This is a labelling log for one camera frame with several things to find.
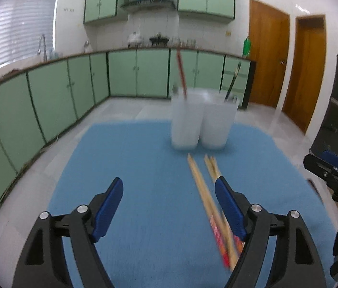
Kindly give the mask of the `plain wooden chopstick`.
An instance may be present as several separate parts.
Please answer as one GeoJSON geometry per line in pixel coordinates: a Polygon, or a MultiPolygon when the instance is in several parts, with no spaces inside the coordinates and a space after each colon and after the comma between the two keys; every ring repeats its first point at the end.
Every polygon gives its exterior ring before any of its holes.
{"type": "Polygon", "coordinates": [[[199,196],[202,200],[208,221],[211,225],[223,264],[230,271],[234,271],[239,255],[235,249],[233,233],[229,227],[227,218],[225,217],[225,214],[217,208],[203,175],[191,154],[187,155],[187,161],[199,196]]]}

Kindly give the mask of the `left wooden door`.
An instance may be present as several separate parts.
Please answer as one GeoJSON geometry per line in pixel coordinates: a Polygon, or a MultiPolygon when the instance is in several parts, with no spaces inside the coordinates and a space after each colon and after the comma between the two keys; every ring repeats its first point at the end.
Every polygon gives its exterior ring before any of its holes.
{"type": "Polygon", "coordinates": [[[250,59],[256,62],[250,101],[277,107],[289,53],[290,15],[249,0],[250,59]]]}

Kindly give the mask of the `white ceramic pot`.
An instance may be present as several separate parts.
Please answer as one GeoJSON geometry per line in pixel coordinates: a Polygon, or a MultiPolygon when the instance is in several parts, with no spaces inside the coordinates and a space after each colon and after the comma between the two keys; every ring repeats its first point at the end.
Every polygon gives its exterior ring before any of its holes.
{"type": "Polygon", "coordinates": [[[138,48],[142,46],[143,38],[137,32],[133,32],[128,37],[128,48],[138,48]]]}

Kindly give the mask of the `green bottle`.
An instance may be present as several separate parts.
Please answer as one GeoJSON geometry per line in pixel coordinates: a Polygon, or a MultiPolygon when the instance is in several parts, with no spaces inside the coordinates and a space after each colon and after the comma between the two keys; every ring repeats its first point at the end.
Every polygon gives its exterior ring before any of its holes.
{"type": "Polygon", "coordinates": [[[251,51],[251,40],[247,37],[243,43],[242,56],[244,58],[249,58],[251,51]]]}

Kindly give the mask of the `black wok pan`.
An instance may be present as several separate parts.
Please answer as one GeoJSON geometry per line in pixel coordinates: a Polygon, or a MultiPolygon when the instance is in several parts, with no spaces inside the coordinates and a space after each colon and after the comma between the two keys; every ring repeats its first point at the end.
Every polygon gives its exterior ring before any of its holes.
{"type": "Polygon", "coordinates": [[[149,38],[152,47],[166,47],[168,45],[169,40],[170,39],[168,37],[163,36],[161,34],[157,34],[156,36],[149,38]]]}

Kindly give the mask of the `black range hood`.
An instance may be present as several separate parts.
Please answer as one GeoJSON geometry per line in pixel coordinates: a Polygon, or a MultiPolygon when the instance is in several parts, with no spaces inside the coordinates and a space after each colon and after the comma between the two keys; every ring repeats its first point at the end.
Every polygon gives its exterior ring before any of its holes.
{"type": "Polygon", "coordinates": [[[136,0],[125,3],[121,8],[134,14],[139,11],[154,11],[163,8],[175,10],[175,4],[172,0],[136,0]]]}

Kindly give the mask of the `blue table mat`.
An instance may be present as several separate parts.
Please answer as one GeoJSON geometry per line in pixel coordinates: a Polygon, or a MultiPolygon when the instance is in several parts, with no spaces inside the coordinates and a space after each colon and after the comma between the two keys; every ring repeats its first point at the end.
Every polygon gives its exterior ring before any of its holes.
{"type": "MultiPolygon", "coordinates": [[[[221,255],[188,166],[193,156],[205,178],[208,150],[179,151],[167,121],[95,124],[78,143],[48,205],[70,213],[109,188],[124,192],[107,234],[96,245],[116,287],[223,287],[230,272],[221,255]]],[[[272,137],[235,124],[225,148],[213,151],[222,175],[267,211],[300,212],[329,271],[335,228],[325,206],[272,137]]]]}

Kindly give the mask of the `black plastic spoon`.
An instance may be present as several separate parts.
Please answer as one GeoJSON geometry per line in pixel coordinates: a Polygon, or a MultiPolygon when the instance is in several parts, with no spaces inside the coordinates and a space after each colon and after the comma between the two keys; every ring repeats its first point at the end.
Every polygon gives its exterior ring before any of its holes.
{"type": "Polygon", "coordinates": [[[230,84],[229,84],[229,89],[227,90],[227,93],[226,93],[226,95],[225,95],[225,99],[224,99],[225,102],[229,99],[229,95],[230,95],[230,93],[231,93],[231,91],[232,91],[232,89],[233,89],[233,86],[234,86],[234,84],[235,84],[235,82],[236,82],[236,79],[237,79],[237,77],[238,77],[238,74],[239,74],[239,72],[240,72],[241,65],[242,65],[242,62],[239,62],[238,65],[237,65],[237,68],[236,68],[236,70],[235,70],[235,73],[234,73],[234,75],[233,75],[233,78],[232,78],[232,80],[231,80],[231,82],[230,82],[230,84]]]}

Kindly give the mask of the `right wooden door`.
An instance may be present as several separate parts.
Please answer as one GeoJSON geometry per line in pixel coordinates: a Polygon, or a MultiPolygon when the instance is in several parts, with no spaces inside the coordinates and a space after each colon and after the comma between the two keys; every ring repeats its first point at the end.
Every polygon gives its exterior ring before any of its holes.
{"type": "Polygon", "coordinates": [[[305,133],[319,97],[326,64],[326,16],[296,18],[294,57],[282,111],[305,133]]]}

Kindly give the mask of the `wooden door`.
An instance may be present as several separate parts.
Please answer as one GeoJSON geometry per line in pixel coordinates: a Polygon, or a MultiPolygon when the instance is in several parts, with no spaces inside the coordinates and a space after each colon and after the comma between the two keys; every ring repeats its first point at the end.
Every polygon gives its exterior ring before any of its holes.
{"type": "Polygon", "coordinates": [[[256,62],[250,101],[277,107],[289,53],[290,15],[249,0],[250,59],[256,62]]]}
{"type": "Polygon", "coordinates": [[[319,97],[326,64],[326,16],[296,18],[294,57],[282,111],[305,133],[319,97]]]}

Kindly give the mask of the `white window blinds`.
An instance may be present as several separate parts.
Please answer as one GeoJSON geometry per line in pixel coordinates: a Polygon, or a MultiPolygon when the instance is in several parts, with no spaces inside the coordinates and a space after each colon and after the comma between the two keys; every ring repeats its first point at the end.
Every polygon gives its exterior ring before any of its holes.
{"type": "Polygon", "coordinates": [[[56,0],[0,0],[0,68],[37,55],[39,37],[54,49],[56,0]]]}

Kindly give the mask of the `wooden chopstick red end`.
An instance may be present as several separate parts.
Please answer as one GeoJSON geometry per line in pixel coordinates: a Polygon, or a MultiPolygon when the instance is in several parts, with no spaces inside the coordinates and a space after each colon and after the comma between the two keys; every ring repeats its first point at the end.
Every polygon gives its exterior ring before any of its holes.
{"type": "MultiPolygon", "coordinates": [[[[209,169],[209,174],[211,175],[212,180],[216,181],[216,179],[222,175],[220,169],[218,168],[216,158],[214,156],[205,155],[204,160],[205,160],[205,163],[207,164],[207,167],[209,169]]],[[[229,227],[229,224],[228,223],[226,224],[227,224],[229,232],[232,235],[233,242],[235,244],[235,249],[237,250],[238,255],[240,255],[243,251],[243,247],[245,243],[242,242],[236,235],[234,235],[231,228],[229,227]]]]}

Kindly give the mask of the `chrome kitchen faucet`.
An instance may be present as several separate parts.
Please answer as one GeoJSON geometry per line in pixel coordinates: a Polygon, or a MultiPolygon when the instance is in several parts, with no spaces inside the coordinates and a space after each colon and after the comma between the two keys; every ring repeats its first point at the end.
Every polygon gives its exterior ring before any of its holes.
{"type": "Polygon", "coordinates": [[[39,37],[39,48],[37,54],[42,55],[43,62],[47,61],[47,47],[46,47],[46,38],[44,34],[40,35],[39,37]]]}

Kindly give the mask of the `white twin utensil holder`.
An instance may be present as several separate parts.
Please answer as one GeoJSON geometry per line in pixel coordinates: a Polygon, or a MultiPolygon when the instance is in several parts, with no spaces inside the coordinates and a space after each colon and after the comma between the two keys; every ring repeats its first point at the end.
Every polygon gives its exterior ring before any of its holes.
{"type": "Polygon", "coordinates": [[[192,150],[198,144],[212,150],[224,148],[239,105],[240,98],[226,97],[225,91],[174,86],[172,146],[178,150],[192,150]]]}

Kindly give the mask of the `red patterned wooden chopstick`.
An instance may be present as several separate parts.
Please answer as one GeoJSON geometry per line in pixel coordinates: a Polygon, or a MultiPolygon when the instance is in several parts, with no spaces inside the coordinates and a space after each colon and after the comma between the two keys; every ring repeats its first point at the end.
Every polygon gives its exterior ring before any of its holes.
{"type": "Polygon", "coordinates": [[[187,85],[186,85],[186,78],[184,74],[183,60],[182,60],[180,49],[178,49],[176,52],[176,58],[177,58],[177,64],[178,64],[178,69],[179,69],[179,77],[181,80],[181,86],[183,89],[183,96],[184,96],[184,99],[186,99],[187,98],[187,85]]]}

